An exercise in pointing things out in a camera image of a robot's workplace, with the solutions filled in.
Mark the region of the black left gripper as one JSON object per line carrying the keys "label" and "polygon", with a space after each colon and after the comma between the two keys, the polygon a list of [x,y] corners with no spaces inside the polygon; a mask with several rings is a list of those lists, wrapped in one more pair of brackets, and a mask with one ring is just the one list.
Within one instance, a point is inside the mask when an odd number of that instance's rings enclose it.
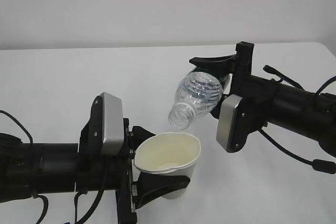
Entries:
{"label": "black left gripper", "polygon": [[164,195],[186,189],[191,179],[185,175],[165,176],[140,173],[138,180],[133,183],[136,194],[132,195],[134,152],[144,141],[155,134],[140,126],[134,126],[130,132],[129,119],[127,118],[123,119],[123,126],[124,142],[119,152],[120,159],[118,161],[118,167],[121,171],[120,185],[115,191],[118,223],[137,223],[135,209],[140,209]]}

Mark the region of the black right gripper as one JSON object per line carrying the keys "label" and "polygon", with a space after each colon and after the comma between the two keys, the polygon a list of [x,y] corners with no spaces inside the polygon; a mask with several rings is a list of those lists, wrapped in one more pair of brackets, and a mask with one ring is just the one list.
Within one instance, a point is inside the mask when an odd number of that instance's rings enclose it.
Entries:
{"label": "black right gripper", "polygon": [[[224,77],[232,73],[232,81],[229,94],[239,97],[252,97],[251,67],[254,44],[239,42],[236,45],[236,54],[221,57],[201,58],[194,57],[189,63],[195,66],[193,72],[206,72],[214,77]],[[221,104],[218,103],[210,114],[219,119]]]}

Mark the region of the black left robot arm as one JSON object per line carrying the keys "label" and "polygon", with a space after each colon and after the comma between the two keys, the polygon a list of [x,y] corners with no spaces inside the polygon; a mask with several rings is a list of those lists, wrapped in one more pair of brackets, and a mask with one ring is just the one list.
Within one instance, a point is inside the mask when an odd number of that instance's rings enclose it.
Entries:
{"label": "black left robot arm", "polygon": [[151,136],[137,126],[129,131],[124,119],[124,143],[116,157],[88,157],[88,132],[85,126],[79,143],[23,143],[1,134],[1,202],[40,198],[48,206],[47,194],[75,192],[76,196],[96,191],[86,214],[76,223],[86,222],[97,208],[103,192],[115,191],[118,223],[136,223],[136,210],[174,191],[185,189],[185,175],[164,176],[142,172],[132,178],[133,153],[139,143]]}

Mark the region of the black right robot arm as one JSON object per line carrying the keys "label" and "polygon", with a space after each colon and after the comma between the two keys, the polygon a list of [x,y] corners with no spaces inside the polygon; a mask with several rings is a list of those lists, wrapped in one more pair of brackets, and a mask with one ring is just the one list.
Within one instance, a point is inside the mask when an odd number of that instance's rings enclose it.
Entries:
{"label": "black right robot arm", "polygon": [[335,156],[335,95],[306,91],[269,65],[264,71],[278,81],[252,75],[254,44],[239,42],[230,56],[189,60],[198,70],[217,78],[232,75],[229,94],[211,111],[218,119],[216,140],[228,153],[240,151],[250,133],[275,124],[318,142]]}

